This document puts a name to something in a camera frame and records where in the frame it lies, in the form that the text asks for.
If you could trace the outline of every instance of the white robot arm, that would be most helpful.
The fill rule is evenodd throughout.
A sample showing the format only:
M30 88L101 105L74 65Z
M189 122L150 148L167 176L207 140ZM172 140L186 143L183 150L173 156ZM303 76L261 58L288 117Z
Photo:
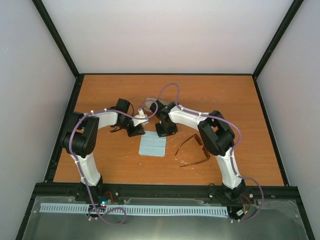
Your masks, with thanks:
M235 172L232 168L230 152L234 145L235 134L230 126L223 121L197 115L196 111L184 108L181 105L178 108L174 102L164 105L157 101L157 104L158 111L155 115L160 123L157 123L155 128L158 136L174 135L178 131L176 124L183 124L198 130L205 148L215 156L219 164L225 196L229 199L237 198L243 192L245 182L238 177L240 174L234 155L232 159ZM149 108L154 112L155 104L151 104ZM223 119L218 111L203 112L201 115L212 115Z
M130 102L120 98L113 109L127 113L129 106ZM69 139L71 132L78 120L82 118L83 115L83 113L73 112L69 117L66 128L63 131L61 143L69 154ZM135 117L145 118L146 115L140 110L139 115L136 115ZM96 186L101 178L101 175L96 167L93 153L96 145L98 129L107 126L119 127L120 129L127 130L129 137L133 137L145 133L141 124L145 124L147 122L148 120L145 119L132 120L130 117L111 111L93 114L85 119L84 123L79 127L79 130L83 130L83 132L76 132L73 137L72 151L77 156L89 186ZM71 157L75 163L77 163L75 157L73 155L71 155Z

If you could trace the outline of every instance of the wooden table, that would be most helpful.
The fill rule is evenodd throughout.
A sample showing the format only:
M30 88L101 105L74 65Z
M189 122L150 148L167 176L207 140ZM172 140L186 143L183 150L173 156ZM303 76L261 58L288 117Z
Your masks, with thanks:
M87 113L115 106L118 98L130 101L137 114L146 97L157 98L164 85L180 85L179 103L201 112L218 110L225 119L241 130L243 140L235 150L240 173L255 178L264 186L283 186L281 173L268 134L266 122L251 76L229 75L86 75L75 111ZM161 99L174 101L177 89L168 87ZM156 131L156 117L144 126ZM166 139L164 157L139 155L141 136L128 137L125 130L111 133L110 127L99 130L94 157L105 183L118 184L177 184L220 185L222 176L214 156L198 165L204 153L196 141L187 142L175 155L177 148L196 130L178 124L178 132ZM77 167L63 150L55 182L79 182Z

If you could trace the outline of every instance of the brown sunglasses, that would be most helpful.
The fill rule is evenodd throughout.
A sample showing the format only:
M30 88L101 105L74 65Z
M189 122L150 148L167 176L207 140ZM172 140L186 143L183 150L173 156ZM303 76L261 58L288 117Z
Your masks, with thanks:
M199 144L200 146L202 146L202 150L203 150L203 152L204 152L204 154L205 154L206 159L205 159L205 160L198 161L198 162L188 163L188 164L186 164L186 165L180 166L180 168L183 168L183 167L186 167L186 166L190 166L190 165L201 164L201 163L203 163L203 162L205 162L205 161L208 161L208 160L210 159L210 154L209 154L208 150L205 148L205 146L204 146L203 142L201 141L201 138L198 136L198 134L194 134L194 135L192 135L191 137L189 137L187 140L185 140L185 141L180 145L180 147L179 147L178 150L176 151L175 155L177 155L177 153L179 152L179 149L181 148L181 146L182 146L183 144L185 144L186 142L188 142L188 141L189 141L190 139L192 139L192 138L194 138L194 139L198 142L198 144Z

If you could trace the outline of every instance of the purple cable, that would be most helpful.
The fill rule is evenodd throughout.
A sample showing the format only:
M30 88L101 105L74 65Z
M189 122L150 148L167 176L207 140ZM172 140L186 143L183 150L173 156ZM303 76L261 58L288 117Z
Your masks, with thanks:
M175 82L171 82L171 83L168 83L167 85L165 85L162 90L160 91L159 93L159 96L158 96L158 100L160 99L161 97L161 94L163 93L163 91L171 86L171 85L175 85L177 87L177 93L176 93L176 96L175 96L175 105L178 109L180 109L181 111L185 112L185 113L188 113L188 114L192 114L192 115L195 115L195 116L199 116L199 113L198 111L193 111L193 110L188 110L188 109L185 109L185 108L181 108L179 105L178 105L178 99L179 99L179 95L180 95L180 87L177 83ZM217 116L212 116L212 115L208 115L208 114L200 114L200 117L206 117L206 118L211 118L211 119L216 119L216 120L219 120L219 121L222 121L222 122L225 122L229 125L231 125L232 127L234 127L234 129L238 132L238 135L239 135L239 139L238 141L234 144L234 146L232 147L231 151L230 151L230 160L231 160L231 167L232 167L232 170L234 172L235 175L238 175L239 178L241 179L244 179L244 180L251 180L253 181L257 187L259 188L260 192L261 192L261 205L260 207L258 208L258 210L255 212L254 215L252 215L251 217L245 219L245 220L241 220L240 222L247 222L251 219L253 219L261 210L261 208L263 207L264 205L264 192L260 186L260 184L252 177L245 177L245 176L241 176L240 174L237 173L236 169L235 169L235 164L234 164L234 158L233 158L233 154L234 154L234 151L235 151L235 148L238 146L238 144L240 143L240 141L242 140L242 134L240 132L240 129L232 122L224 119L224 118L221 118L221 117L217 117Z
M93 115L93 114L102 114L102 113L107 113L107 112L114 112L114 113L118 113L118 114L125 115L125 116L127 116L127 117L129 117L129 118L132 118L132 119L144 120L144 119L150 119L150 118L152 118L152 117L156 114L156 112L158 111L158 104L156 103L155 100L148 100L148 101L152 101L152 102L155 103L155 112L154 112L153 114L151 114L150 116L148 116L148 117L145 117L145 118L134 117L134 116L131 116L131 115L129 115L129 114L125 113L125 112L119 111L119 110L106 109L106 108L105 108L104 110L96 111L95 113L92 111L92 112L90 112L90 113L87 113L87 114L83 115L83 117L80 118L80 120L79 120L79 121L76 123L76 125L74 126L74 128L73 128L73 130L72 130L72 133L71 133L71 136L70 136L69 146L68 146L68 147L69 147L69 151L70 151L71 155L72 155L72 156L74 157L74 159L75 159L76 165L77 165L77 167L78 167L78 169L79 169L79 172L80 172L80 175L81 175L81 178L83 178L83 180L84 180L84 183L85 183L86 189L87 189L87 191L88 191L88 195L89 195L91 204L92 204L92 206L93 206L93 209L94 209L94 211L96 212L96 214L99 216L99 218L102 219L106 224L109 224L109 225L117 226L117 225L123 224L123 223L125 222L126 218L127 218L126 211L125 211L125 209L122 208L122 207L115 207L115 208L110 209L109 211L107 211L107 212L104 213L103 215L101 215L101 214L98 212L98 208L97 208L96 205L95 205L94 199L93 199L93 197L92 197L92 194L91 194L91 191L90 191L90 188L89 188L88 181L87 181L86 176L85 176L85 174L84 174L84 172L83 172L83 170L82 170L82 167L81 167L81 164L80 164L80 162L79 162L78 156L72 151L72 142L73 142L75 133L76 133L78 127L80 126L80 124L85 120L85 118L87 118L88 116ZM112 211L114 211L114 210L116 210L116 209L121 210L121 211L123 211L123 213L124 213L124 218L123 218L123 220L122 220L121 222L119 222L119 223L112 223L112 222L109 222L109 221L107 221L107 220L105 220L105 219L103 218L105 215L107 215L108 213L110 213L110 212L112 212Z

